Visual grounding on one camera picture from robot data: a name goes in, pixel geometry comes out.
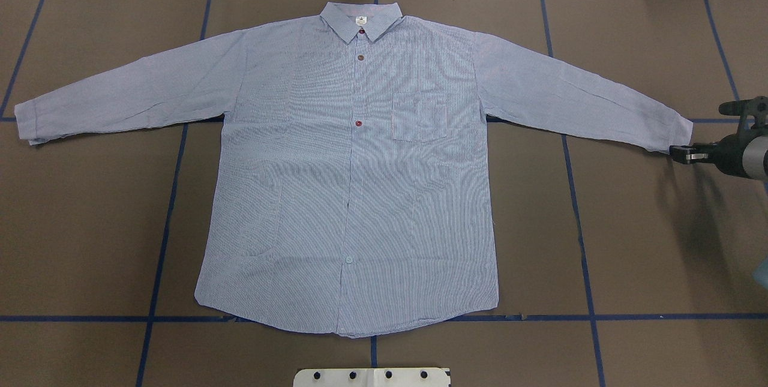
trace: blue fabric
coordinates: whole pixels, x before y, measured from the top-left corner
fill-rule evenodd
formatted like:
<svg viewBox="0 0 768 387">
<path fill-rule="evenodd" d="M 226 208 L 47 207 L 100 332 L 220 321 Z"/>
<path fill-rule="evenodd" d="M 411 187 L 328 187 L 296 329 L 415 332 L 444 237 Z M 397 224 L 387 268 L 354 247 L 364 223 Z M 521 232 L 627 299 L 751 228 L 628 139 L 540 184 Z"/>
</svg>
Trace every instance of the blue fabric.
<svg viewBox="0 0 768 387">
<path fill-rule="evenodd" d="M 486 113 L 659 152 L 692 127 L 628 87 L 397 4 L 328 4 L 16 106 L 30 144 L 222 113 L 197 301 L 350 337 L 496 307 Z"/>
</svg>

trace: shirt collar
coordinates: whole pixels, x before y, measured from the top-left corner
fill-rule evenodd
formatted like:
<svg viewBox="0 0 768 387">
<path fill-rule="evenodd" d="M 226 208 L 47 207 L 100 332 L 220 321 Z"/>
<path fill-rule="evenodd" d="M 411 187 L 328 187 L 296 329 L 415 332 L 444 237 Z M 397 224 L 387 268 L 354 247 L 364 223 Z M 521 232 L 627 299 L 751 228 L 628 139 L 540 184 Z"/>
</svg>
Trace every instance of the shirt collar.
<svg viewBox="0 0 768 387">
<path fill-rule="evenodd" d="M 364 26 L 358 26 L 351 16 L 368 16 Z M 342 4 L 328 2 L 320 17 L 334 29 L 334 32 L 344 42 L 350 43 L 359 29 L 365 29 L 368 39 L 375 41 L 389 29 L 392 24 L 403 18 L 400 6 L 396 4 Z"/>
</svg>

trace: striped shirt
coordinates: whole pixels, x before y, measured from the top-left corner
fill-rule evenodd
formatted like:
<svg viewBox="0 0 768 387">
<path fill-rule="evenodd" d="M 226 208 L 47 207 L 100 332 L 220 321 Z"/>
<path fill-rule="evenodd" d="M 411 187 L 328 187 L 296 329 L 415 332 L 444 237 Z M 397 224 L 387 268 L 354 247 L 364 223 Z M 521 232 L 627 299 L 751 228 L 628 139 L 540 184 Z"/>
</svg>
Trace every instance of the striped shirt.
<svg viewBox="0 0 768 387">
<path fill-rule="evenodd" d="M 633 89 L 397 4 L 329 2 L 16 106 L 30 144 L 221 114 L 197 301 L 349 337 L 496 307 L 486 114 L 658 152 L 692 129 Z"/>
</svg>

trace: chest pocket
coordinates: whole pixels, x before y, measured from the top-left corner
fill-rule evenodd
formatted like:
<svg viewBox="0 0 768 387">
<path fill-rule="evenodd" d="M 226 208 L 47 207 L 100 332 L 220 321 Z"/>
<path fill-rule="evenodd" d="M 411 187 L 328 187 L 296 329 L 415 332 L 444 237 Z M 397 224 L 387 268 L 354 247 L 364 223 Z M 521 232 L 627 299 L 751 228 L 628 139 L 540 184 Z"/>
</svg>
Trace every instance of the chest pocket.
<svg viewBox="0 0 768 387">
<path fill-rule="evenodd" d="M 426 142 L 446 136 L 445 97 L 433 92 L 401 92 L 392 98 L 392 138 Z"/>
</svg>

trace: shirt's right sleeve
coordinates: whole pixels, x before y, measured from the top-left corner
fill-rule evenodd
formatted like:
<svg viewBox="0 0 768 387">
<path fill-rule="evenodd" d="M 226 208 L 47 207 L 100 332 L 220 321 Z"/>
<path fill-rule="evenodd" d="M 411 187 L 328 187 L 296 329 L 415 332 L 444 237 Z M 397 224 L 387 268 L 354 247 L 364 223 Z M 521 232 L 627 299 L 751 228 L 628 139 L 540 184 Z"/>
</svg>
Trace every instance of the shirt's right sleeve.
<svg viewBox="0 0 768 387">
<path fill-rule="evenodd" d="M 473 51 L 487 114 L 665 154 L 691 141 L 692 122 L 627 86 L 489 34 L 475 34 Z"/>
<path fill-rule="evenodd" d="M 41 144 L 75 133 L 107 133 L 208 119 L 233 110 L 246 70 L 236 31 L 138 59 L 20 103 L 19 138 Z"/>
</svg>

